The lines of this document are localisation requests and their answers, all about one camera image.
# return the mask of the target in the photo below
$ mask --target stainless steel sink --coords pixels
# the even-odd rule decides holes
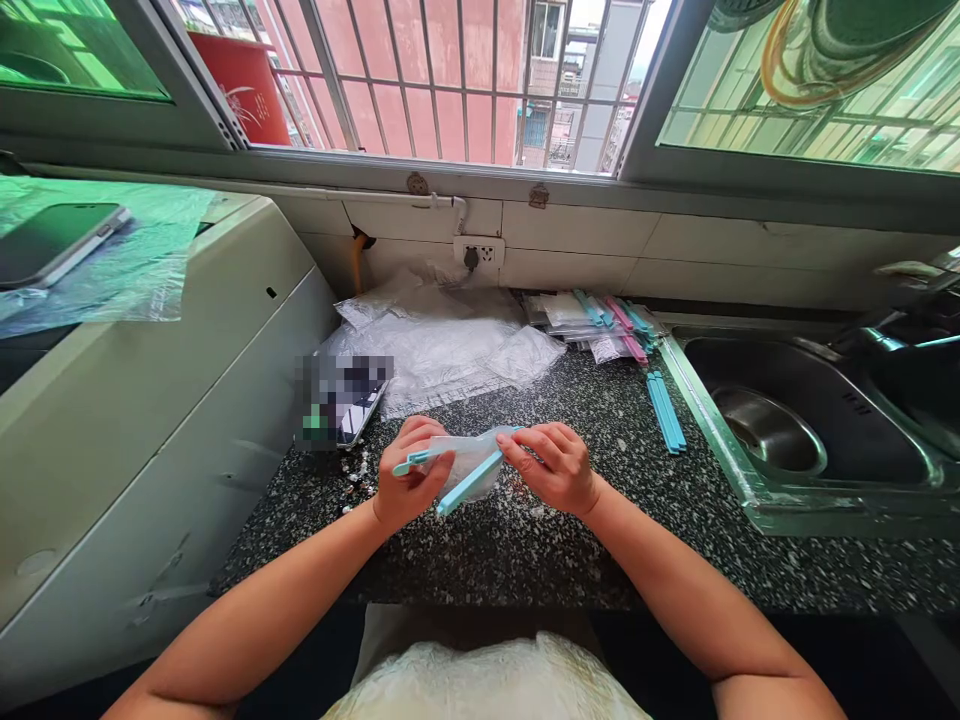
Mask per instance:
[[[677,326],[662,350],[762,531],[960,537],[960,466],[911,434],[855,366],[769,330]],[[825,466],[796,472],[764,462],[711,398],[727,388],[745,388],[795,414],[822,443]]]

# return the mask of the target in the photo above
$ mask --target sink basin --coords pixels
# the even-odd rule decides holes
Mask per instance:
[[[960,538],[960,464],[911,432],[863,368],[788,332],[671,333],[661,355],[762,532]]]
[[[785,342],[699,337],[684,352],[709,392],[731,385],[758,391],[813,429],[827,466],[808,477],[897,486],[933,481],[917,443],[836,367],[806,350]]]

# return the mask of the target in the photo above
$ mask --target person's left hand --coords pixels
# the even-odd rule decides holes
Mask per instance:
[[[395,477],[393,468],[406,462],[407,455],[430,447],[434,435],[447,435],[443,425],[423,415],[411,415],[400,432],[380,457],[380,484],[373,496],[373,512],[391,533],[416,519],[430,507],[440,488],[450,477],[455,453],[446,452],[433,462],[430,472],[424,475],[411,469],[401,477]]]

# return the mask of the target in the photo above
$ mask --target granite countertop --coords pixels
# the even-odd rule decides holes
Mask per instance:
[[[666,452],[632,362],[568,352],[531,389],[507,389],[426,413],[452,435],[558,420],[594,468],[701,553],[766,612],[942,613],[960,607],[960,558],[947,540],[765,537],[750,525],[659,356],[688,450]],[[401,420],[371,421],[352,451],[291,449],[213,579],[220,595],[340,517],[376,485]],[[487,498],[448,518],[432,511],[392,537],[343,594],[354,602],[627,609],[642,601],[574,517],[545,506],[505,466]]]

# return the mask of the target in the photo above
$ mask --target white pipe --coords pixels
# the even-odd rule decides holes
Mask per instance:
[[[456,211],[453,224],[453,234],[462,235],[467,221],[467,201],[456,195],[405,195],[402,193],[364,192],[362,190],[328,190],[296,185],[271,185],[269,183],[248,183],[235,180],[218,180],[216,178],[192,178],[183,175],[167,176],[148,173],[132,173],[113,170],[92,170],[90,168],[65,167],[48,165],[46,163],[28,163],[31,170],[45,175],[87,178],[92,180],[117,180],[125,182],[161,182],[177,185],[208,186],[215,190],[225,190],[239,193],[261,193],[263,195],[281,195],[283,197],[303,197],[313,200],[340,200],[354,202],[378,202],[391,205],[410,205],[412,207],[431,210],[442,210],[452,207]]]

